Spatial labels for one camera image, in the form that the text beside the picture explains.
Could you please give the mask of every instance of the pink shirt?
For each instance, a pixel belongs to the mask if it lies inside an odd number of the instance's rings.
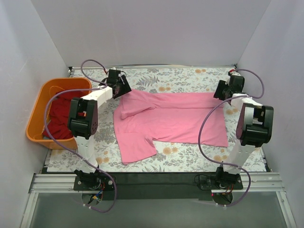
[[[114,111],[114,129],[123,164],[156,154],[153,140],[197,143],[200,126],[220,100],[213,93],[151,94],[133,89]],[[207,120],[201,144],[228,146],[223,108]]]

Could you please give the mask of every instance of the laundry basket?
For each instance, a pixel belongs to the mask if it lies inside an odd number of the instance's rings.
[[[55,78],[46,82],[38,95],[34,109],[28,122],[26,129],[27,137],[36,143],[40,143],[49,149],[63,149],[51,139],[43,139],[44,122],[43,115],[48,101],[58,92],[68,89],[89,89],[92,88],[91,82],[86,78],[71,77],[71,78]],[[49,109],[47,111],[47,122],[49,122]],[[60,143],[70,149],[77,149],[77,144],[74,138],[58,140]]]

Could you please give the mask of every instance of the shirt sleeve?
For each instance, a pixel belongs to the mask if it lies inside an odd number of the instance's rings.
[[[150,136],[142,133],[117,133],[116,138],[123,164],[156,155],[156,149]]]

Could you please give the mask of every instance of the floral fabric surface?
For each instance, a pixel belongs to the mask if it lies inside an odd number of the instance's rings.
[[[124,68],[131,88],[149,93],[214,92],[218,81],[228,79],[231,68]],[[85,70],[88,76],[102,80],[101,69]],[[84,77],[80,70],[73,77]],[[207,161],[197,144],[157,142],[157,155],[123,165],[114,134],[113,111],[119,99],[110,100],[98,109],[98,129],[95,137],[95,153],[99,167],[109,172],[196,172],[215,171],[217,164]],[[216,161],[225,160],[236,140],[235,129],[239,111],[225,104],[224,115],[229,147],[202,145],[206,155]],[[80,167],[80,160],[65,150],[53,150],[48,172],[73,172]],[[256,149],[243,166],[248,171],[266,171],[261,149]]]

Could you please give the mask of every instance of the white wall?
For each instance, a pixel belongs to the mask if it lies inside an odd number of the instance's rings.
[[[43,83],[67,67],[30,0],[0,0],[0,227],[17,228],[46,148],[25,129]]]
[[[68,66],[223,66],[238,62],[270,0],[32,2]]]
[[[298,227],[304,227],[303,22],[303,1],[272,0],[239,61],[263,78],[260,102],[274,107],[272,139],[264,149],[270,168],[281,174]],[[246,91],[258,94],[260,84],[246,76]]]

